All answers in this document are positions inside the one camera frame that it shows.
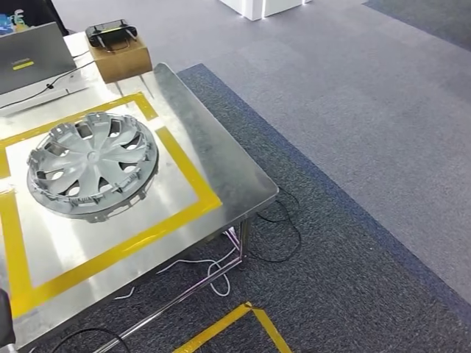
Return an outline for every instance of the yellow tape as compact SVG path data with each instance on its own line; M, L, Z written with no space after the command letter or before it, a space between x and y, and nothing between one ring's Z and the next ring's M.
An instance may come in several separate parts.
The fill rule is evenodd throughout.
M280 353L293 353L279 334L279 330L273 325L270 318L262 309L253 308L254 314L257 316L258 321L268 333L269 336L275 343Z
M34 61L28 61L27 63L14 66L14 70L14 71L21 70L22 68L27 68L28 66L32 66L32 65L34 65L34 64L35 64Z
M250 303L245 303L236 307L236 309L231 311L230 313L221 318L220 320L212 324L210 327L208 327L205 331L196 335L187 343L177 348L174 351L174 353L192 353L202 346L203 344L211 340L211 338L216 336L218 333L224 331L227 327L231 324L235 323L236 321L242 318L242 316L248 313L251 310L251 305Z
M119 99L116 99L114 101L109 101L108 103L98 105L97 107L84 110L83 112L69 115L66 118L52 121L51 123L44 124L44 125L35 128L35 129L31 129L31 130L22 132L20 134L0 140L0 148L13 145L14 143L17 143L17 142L23 141L23 140L27 140L29 138L33 138L33 137L41 135L41 134L45 134L46 132L48 132L53 127L55 127L58 124L73 123L73 122L80 120L83 116L87 115L88 113L103 112L103 111L110 110L112 108L119 107L120 105L128 104L133 101L137 103L137 105L140 109L142 110L142 112L144 114L144 116L146 116L146 119L147 120L151 120L157 116L157 113L153 108L152 108L152 106L150 106L150 104L147 101L147 99L146 99L144 94L143 94L142 92L139 92L139 93L130 94L128 96L121 97Z
M14 190L0 194L0 218L5 244L10 292L14 300L23 293L30 292L32 288Z
M253 311L254 314L255 314L255 317L265 329L265 331L266 331L269 336L270 336L272 341L280 353L293 353L279 334L276 327L273 325L270 318L268 317L268 315L266 315L263 309L252 307L250 302L245 302L236 307L223 318L221 318L220 320L208 327L205 331L194 336L184 345L174 350L174 353L193 353L208 340L224 331L231 324L235 323L250 311Z
M86 263L82 263L82 265L51 279L49 282L35 287L32 290L33 295L25 293L22 296L14 296L11 301L11 310L14 317L26 313L32 307L35 307L68 290L69 288L78 285L80 282L97 274L119 260L122 260L152 242L162 238L169 232L173 232L184 224L200 217L202 214L201 210L204 207L205 202L192 204L183 211L114 246L103 254L88 260Z
M214 192L196 170L192 161L186 156L182 147L180 146L168 129L163 127L157 130L156 133L170 155L174 158L175 163L180 166L181 171L185 170L183 175L195 189L195 192L199 198L211 200L211 203L219 201Z
M7 150L0 148L0 179L10 176L10 166L7 157Z
M0 179L10 175L10 168L5 151L7 146L44 134L57 124L78 121L88 113L106 111L133 101L137 103L148 121L158 116L143 93L134 93L0 140ZM199 201L86 263L64 272L35 288L32 288L31 285L15 194L14 191L10 191L1 195L0 217L3 238L5 242L8 280L12 293L11 311L14 317L27 313L33 307L57 296L119 260L143 249L153 241L164 237L169 232L173 232L221 205L220 200L198 172L170 131L163 127L158 130L157 134L177 166L194 189L199 197Z

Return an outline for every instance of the handle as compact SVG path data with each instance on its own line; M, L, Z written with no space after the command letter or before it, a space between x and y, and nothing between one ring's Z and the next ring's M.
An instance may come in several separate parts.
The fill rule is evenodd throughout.
M16 337L8 294L0 288L0 348L14 345Z

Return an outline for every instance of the laptop lid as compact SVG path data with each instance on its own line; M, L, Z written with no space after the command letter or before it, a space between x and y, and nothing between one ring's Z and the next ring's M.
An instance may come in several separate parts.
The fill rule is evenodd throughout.
M57 24L0 36L0 94L76 68Z

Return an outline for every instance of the gray carpet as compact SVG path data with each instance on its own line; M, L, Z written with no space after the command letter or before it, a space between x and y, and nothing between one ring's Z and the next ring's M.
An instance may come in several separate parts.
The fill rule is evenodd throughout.
M126 17L154 63L205 64L471 302L471 53L363 2L251 23L217 0L54 0L68 28Z
M365 5L471 50L471 3L468 0L370 0Z
M229 296L217 298L209 288L192 296L129 338L133 353L171 352L247 300L264 308L294 352L471 352L463 315L471 313L469 304L204 65L180 76L267 174L300 200L294 219L303 235L303 248L276 265L249 258L242 270L229 273ZM280 199L295 212L289 197L282 193ZM280 210L272 206L265 215L275 218ZM272 259L295 245L288 225L260 219L250 243L252 251ZM214 257L229 248L228 240L220 238L190 257ZM121 332L205 271L204 265L181 265L141 281L131 298L82 315L65 332L41 342L35 353L47 352L79 327ZM442 288L442 296L430 284ZM217 285L222 290L225 284ZM63 352L91 352L106 340L84 335ZM250 315L199 351L276 352Z

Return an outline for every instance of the metal table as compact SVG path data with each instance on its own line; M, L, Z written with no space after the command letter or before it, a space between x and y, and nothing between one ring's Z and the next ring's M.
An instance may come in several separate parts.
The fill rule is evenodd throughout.
M86 48L83 34L72 37L68 43L73 51ZM88 55L80 60L90 60ZM4 240L0 242L0 286L12 296L18 347L239 225L239 234L226 232L238 248L235 259L122 332L124 338L131 335L241 263L251 217L278 193L273 181L165 64L109 85L94 64L82 74L94 84L19 113L5 116L0 110ZM86 110L130 114L155 132L159 172L145 198L106 221L90 223L52 213L29 194L26 178L29 151L54 121L76 121Z

